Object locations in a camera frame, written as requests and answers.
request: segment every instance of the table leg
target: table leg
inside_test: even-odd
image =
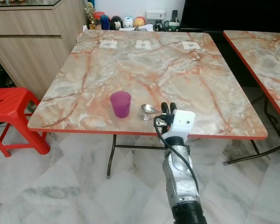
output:
[[[276,133],[278,134],[279,138],[280,138],[280,130],[278,129],[278,127],[276,126],[275,123],[278,122],[278,120],[271,114],[269,114],[269,112],[267,111],[267,106],[268,106],[268,98],[265,98],[265,107],[264,107],[264,112],[267,116],[267,118],[269,119],[270,123],[272,124],[273,128],[275,129]]]
[[[259,150],[258,150],[258,148],[257,148],[257,145],[255,144],[255,142],[253,141],[253,140],[250,140],[251,141],[251,143],[252,143],[252,145],[253,145],[253,148],[254,148],[254,150],[256,151],[256,153],[257,154],[260,154],[260,152],[259,152]]]
[[[271,153],[277,152],[278,150],[280,150],[280,146],[278,146],[276,148],[273,148],[273,149],[271,149],[269,151],[266,151],[264,153],[259,153],[257,155],[246,156],[246,157],[242,157],[242,158],[239,158],[239,159],[236,159],[236,160],[231,160],[231,161],[228,161],[228,162],[224,162],[224,165],[230,165],[230,164],[233,164],[233,163],[236,163],[236,162],[256,159],[256,158],[259,158],[259,157],[262,157],[262,156],[269,155]]]
[[[110,158],[108,162],[108,168],[107,168],[107,179],[110,179],[110,172],[111,172],[111,164],[112,159],[114,156],[115,148],[143,148],[143,149],[161,149],[164,150],[164,147],[156,147],[156,146],[131,146],[131,145],[116,145],[116,135],[113,135],[113,144],[112,144],[112,150],[110,153]]]
[[[116,135],[113,135],[113,144],[112,144],[112,149],[111,149],[111,154],[108,162],[108,169],[107,169],[107,179],[110,179],[110,172],[111,172],[111,164],[112,164],[112,159],[114,156],[114,151],[116,147]]]

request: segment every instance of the second marble table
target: second marble table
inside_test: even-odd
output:
[[[280,137],[280,130],[274,122],[276,118],[267,111],[270,100],[280,115],[280,33],[226,30],[224,35],[265,93],[265,114]],[[261,154],[256,150],[258,154],[248,159],[278,150],[280,146]]]

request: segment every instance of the cabinet drawer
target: cabinet drawer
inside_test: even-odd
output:
[[[0,11],[0,35],[60,35],[52,10]]]

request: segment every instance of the metal spoon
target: metal spoon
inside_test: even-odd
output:
[[[153,106],[149,104],[142,104],[141,108],[146,112],[146,113],[156,113],[158,112]]]

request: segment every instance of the marble tabletop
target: marble tabletop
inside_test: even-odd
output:
[[[280,115],[280,33],[224,31]]]
[[[132,96],[117,118],[110,95]],[[43,97],[34,131],[155,135],[137,114],[162,102],[196,113],[193,137],[265,139],[267,131],[206,33],[87,30]]]

